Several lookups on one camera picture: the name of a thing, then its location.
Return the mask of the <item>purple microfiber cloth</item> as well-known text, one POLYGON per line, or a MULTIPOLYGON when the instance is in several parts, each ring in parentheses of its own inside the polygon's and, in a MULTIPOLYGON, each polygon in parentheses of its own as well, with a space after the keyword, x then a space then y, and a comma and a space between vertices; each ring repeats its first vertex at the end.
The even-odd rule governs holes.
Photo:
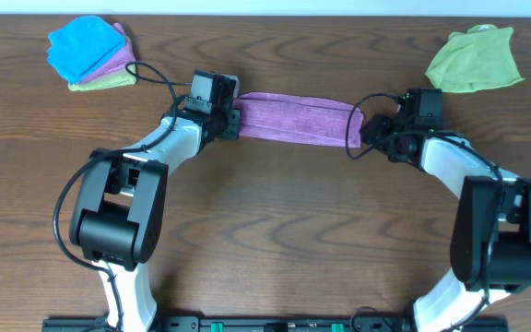
POLYGON ((342 101, 250 92, 234 101, 242 136, 289 143, 358 148, 364 115, 342 101))

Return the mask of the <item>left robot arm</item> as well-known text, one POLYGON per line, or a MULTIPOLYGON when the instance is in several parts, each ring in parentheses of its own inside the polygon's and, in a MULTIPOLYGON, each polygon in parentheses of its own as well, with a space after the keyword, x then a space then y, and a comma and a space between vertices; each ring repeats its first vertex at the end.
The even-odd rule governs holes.
POLYGON ((214 139, 238 138, 239 86, 235 76, 195 71, 189 92, 174 100, 154 131, 130 147, 91 153, 69 238, 102 279, 109 304, 103 329, 152 328, 158 305, 148 261, 159 241, 168 178, 214 139))

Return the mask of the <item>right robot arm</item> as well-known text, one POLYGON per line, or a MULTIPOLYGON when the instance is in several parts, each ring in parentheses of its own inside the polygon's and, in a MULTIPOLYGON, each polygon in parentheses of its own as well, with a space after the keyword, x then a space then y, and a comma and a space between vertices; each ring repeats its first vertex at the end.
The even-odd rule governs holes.
POLYGON ((491 304, 531 287, 531 179, 487 160, 456 132, 375 115, 360 135, 369 149, 436 177, 458 199, 451 267, 413 302, 404 329, 465 330, 491 304))

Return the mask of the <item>folded green cloth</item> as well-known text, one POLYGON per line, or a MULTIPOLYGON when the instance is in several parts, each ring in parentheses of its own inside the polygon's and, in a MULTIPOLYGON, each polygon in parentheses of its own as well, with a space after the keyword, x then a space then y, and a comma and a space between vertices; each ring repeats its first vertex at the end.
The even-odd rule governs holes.
POLYGON ((135 74, 136 66, 126 66, 124 69, 120 69, 117 72, 106 76, 95 78, 88 83, 69 84, 68 89, 71 91, 91 91, 134 85, 137 81, 137 78, 131 75, 129 71, 135 74))

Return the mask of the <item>crumpled green cloth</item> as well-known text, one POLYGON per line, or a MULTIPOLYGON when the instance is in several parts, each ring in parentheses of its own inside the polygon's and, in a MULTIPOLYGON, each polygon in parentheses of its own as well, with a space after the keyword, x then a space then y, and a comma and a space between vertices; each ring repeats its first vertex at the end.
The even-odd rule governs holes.
POLYGON ((453 32, 425 72, 443 92, 472 93, 507 88, 524 79, 511 51, 512 27, 480 24, 453 32))

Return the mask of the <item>folded pink cloth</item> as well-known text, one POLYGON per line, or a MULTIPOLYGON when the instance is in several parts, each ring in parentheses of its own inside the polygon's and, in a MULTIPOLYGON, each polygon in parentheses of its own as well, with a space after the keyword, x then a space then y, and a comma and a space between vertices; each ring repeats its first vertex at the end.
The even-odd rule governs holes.
POLYGON ((124 29, 120 23, 114 23, 113 27, 125 36, 126 43, 122 49, 115 53, 106 63, 104 63, 100 68, 96 69, 91 75, 84 78, 77 84, 88 83, 91 80, 106 76, 112 73, 117 72, 120 69, 124 69, 127 63, 135 61, 135 56, 133 52, 133 47, 130 41, 130 38, 126 36, 124 29))

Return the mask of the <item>folded blue cloth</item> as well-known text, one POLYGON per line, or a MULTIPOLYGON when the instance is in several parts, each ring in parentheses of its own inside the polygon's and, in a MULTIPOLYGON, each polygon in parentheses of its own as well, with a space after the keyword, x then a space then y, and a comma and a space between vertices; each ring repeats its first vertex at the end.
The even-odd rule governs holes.
POLYGON ((99 69, 126 44, 122 33, 97 16, 75 18, 48 38, 47 61, 69 84, 99 69))

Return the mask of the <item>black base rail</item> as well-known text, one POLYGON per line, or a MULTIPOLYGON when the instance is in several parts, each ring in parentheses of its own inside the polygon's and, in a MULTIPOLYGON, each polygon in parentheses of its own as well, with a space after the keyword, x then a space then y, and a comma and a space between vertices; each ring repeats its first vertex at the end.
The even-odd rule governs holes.
MULTIPOLYGON (((102 325, 103 317, 61 319, 42 322, 43 332, 111 331, 102 325)), ((157 332, 392 332, 417 331, 405 317, 361 315, 342 319, 208 319, 196 316, 169 316, 151 324, 149 331, 157 332)), ((508 332, 506 319, 478 318, 459 331, 508 332)))

